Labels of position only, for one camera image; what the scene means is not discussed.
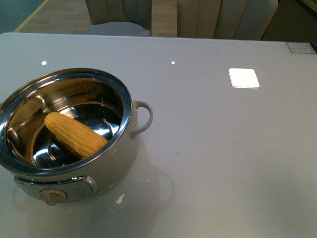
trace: white table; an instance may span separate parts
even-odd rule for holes
[[[51,207],[0,167],[0,237],[317,237],[316,54],[284,42],[9,33],[0,101],[73,67],[120,78],[153,107],[153,124],[108,194]],[[233,88],[230,68],[254,69],[260,87]]]

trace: pot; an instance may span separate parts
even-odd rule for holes
[[[150,114],[141,127],[139,107]],[[108,143],[78,159],[44,126],[51,112],[86,124]],[[109,73],[89,68],[49,73],[22,86],[0,106],[0,164],[21,189],[48,205],[77,201],[124,178],[138,151],[138,134],[152,120],[152,108],[132,101],[126,86]]]

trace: gray chair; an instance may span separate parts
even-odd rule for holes
[[[260,40],[278,0],[178,0],[177,36]]]
[[[150,36],[152,0],[86,0],[86,35]]]

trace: corn on the cob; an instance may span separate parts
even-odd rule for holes
[[[83,159],[96,153],[108,142],[86,125],[58,112],[48,114],[44,123],[59,142]]]

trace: wooden floor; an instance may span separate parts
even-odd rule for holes
[[[19,32],[82,34],[90,25],[85,0],[49,0]],[[153,0],[152,36],[176,34],[176,0]]]

